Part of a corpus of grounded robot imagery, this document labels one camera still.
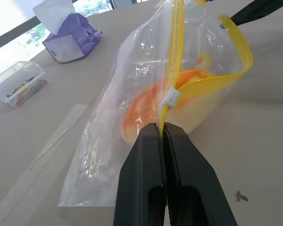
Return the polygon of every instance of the plastic bag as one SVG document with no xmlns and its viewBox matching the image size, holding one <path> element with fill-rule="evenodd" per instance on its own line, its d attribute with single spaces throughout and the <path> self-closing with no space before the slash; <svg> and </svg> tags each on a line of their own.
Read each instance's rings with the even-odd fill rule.
<svg viewBox="0 0 283 226">
<path fill-rule="evenodd" d="M 207 15 L 203 0 L 166 1 L 121 45 L 60 205 L 113 206 L 120 168 L 140 129 L 159 119 L 190 133 L 251 66 L 250 49 L 229 17 Z M 170 87 L 179 100 L 159 109 Z"/>
</svg>

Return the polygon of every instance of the table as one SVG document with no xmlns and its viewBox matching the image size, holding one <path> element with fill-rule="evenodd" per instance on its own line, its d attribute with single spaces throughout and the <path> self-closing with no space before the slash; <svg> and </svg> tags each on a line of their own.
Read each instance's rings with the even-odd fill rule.
<svg viewBox="0 0 283 226">
<path fill-rule="evenodd" d="M 233 15 L 250 2 L 216 0 L 208 3 L 208 11 Z M 0 202 L 69 113 L 82 112 L 58 147 L 57 152 L 67 155 L 52 183 L 41 183 L 40 192 L 32 194 L 39 203 L 31 203 L 34 208 L 27 204 L 31 209 L 27 215 L 7 219 L 37 226 L 63 225 L 64 218 L 73 225 L 111 225 L 113 207 L 61 210 L 56 205 L 94 101 L 109 81 L 117 49 L 151 17 L 156 3 L 90 16 L 91 24 L 104 35 L 84 60 L 59 65 L 47 51 L 41 52 L 33 61 L 45 70 L 48 85 L 18 109 L 0 103 Z M 215 169 L 238 225 L 283 225 L 283 8 L 240 29 L 252 48 L 254 67 L 190 138 Z M 41 196 L 43 187 L 47 193 Z M 237 202 L 237 190 L 249 202 Z"/>
</svg>

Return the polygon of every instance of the plastic container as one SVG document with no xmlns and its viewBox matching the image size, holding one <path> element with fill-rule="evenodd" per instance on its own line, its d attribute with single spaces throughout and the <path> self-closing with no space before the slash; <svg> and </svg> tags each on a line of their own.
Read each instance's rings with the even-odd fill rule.
<svg viewBox="0 0 283 226">
<path fill-rule="evenodd" d="M 35 62 L 19 61 L 0 74 L 0 100 L 18 107 L 38 92 L 46 80 L 44 70 Z"/>
</svg>

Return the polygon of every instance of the white tissue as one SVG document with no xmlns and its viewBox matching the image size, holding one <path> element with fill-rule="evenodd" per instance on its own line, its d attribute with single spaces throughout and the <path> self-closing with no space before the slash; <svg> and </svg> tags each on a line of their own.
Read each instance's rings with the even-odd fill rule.
<svg viewBox="0 0 283 226">
<path fill-rule="evenodd" d="M 52 34 L 57 34 L 67 16 L 75 13 L 75 8 L 71 0 L 45 0 L 33 11 Z"/>
</svg>

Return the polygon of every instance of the tissue box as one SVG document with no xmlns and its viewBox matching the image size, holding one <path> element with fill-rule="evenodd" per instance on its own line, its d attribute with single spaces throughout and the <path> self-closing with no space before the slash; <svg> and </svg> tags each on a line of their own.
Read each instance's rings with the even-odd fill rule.
<svg viewBox="0 0 283 226">
<path fill-rule="evenodd" d="M 43 45 L 58 63 L 66 63 L 86 57 L 99 43 L 102 34 L 84 16 L 72 13 L 63 22 L 58 33 L 50 33 Z"/>
</svg>

